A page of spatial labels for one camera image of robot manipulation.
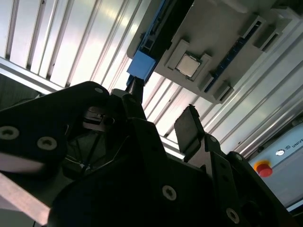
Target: blue strip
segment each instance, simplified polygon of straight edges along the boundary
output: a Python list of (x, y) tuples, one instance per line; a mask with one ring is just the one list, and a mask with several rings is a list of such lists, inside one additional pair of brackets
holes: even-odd
[(232, 48), (228, 51), (227, 55), (223, 58), (223, 60), (219, 63), (218, 67), (212, 73), (213, 80), (204, 90), (205, 92), (209, 91), (209, 89), (214, 85), (217, 79), (221, 76), (224, 70), (229, 66), (232, 60), (238, 55), (243, 46), (247, 43), (247, 41), (252, 37), (252, 35), (259, 28), (259, 24), (256, 24), (251, 31), (247, 34), (245, 38), (240, 37), (236, 43), (232, 46)]

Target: screw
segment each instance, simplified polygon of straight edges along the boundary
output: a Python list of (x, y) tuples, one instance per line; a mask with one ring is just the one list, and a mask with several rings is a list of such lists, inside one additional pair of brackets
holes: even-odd
[(163, 193), (164, 197), (170, 201), (174, 201), (177, 198), (177, 193), (176, 193), (175, 189), (173, 189), (169, 185), (163, 186), (162, 193)]
[(97, 91), (97, 92), (99, 92), (99, 93), (103, 93), (103, 90), (102, 90), (101, 88), (99, 88), (99, 87), (96, 87), (96, 88), (95, 88), (95, 91)]
[(13, 126), (0, 127), (0, 139), (14, 140), (19, 136), (19, 130)]
[(217, 142), (216, 138), (211, 136), (210, 139), (212, 140), (212, 142)]
[(239, 218), (238, 214), (232, 208), (227, 208), (226, 214), (227, 214), (228, 218), (233, 221), (233, 223), (239, 224), (240, 218)]
[(278, 151), (276, 152), (276, 155), (277, 155), (277, 156), (282, 156), (284, 153), (285, 153), (285, 151), (284, 151), (283, 149), (281, 149), (281, 150), (278, 150)]
[(37, 141), (37, 146), (42, 150), (54, 150), (57, 147), (57, 141), (49, 136), (43, 136)]
[(240, 155), (236, 155), (236, 158), (238, 159), (238, 160), (240, 160), (240, 161), (242, 161), (242, 157), (240, 156)]

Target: black cable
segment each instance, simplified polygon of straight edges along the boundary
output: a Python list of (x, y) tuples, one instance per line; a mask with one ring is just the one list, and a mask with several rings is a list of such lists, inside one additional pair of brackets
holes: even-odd
[(89, 162), (90, 162), (91, 158), (93, 157), (93, 154), (95, 153), (96, 147), (101, 139), (101, 136), (102, 136), (102, 133), (98, 133), (98, 135), (93, 143), (93, 146), (90, 149), (89, 155), (87, 156), (87, 158), (84, 162), (84, 167), (82, 168), (80, 175), (84, 175), (87, 167), (89, 166)]

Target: red button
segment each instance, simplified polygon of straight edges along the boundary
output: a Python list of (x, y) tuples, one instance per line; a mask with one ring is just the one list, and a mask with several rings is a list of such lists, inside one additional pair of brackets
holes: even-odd
[(268, 177), (273, 173), (273, 170), (268, 164), (260, 164), (257, 166), (257, 172), (260, 177)]

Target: emergency stop button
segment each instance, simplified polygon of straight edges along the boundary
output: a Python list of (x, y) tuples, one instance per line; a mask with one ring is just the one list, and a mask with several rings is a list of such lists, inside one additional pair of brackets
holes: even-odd
[(270, 167), (270, 163), (267, 160), (257, 162), (254, 165), (254, 169), (260, 177), (269, 177), (273, 173), (273, 169)]

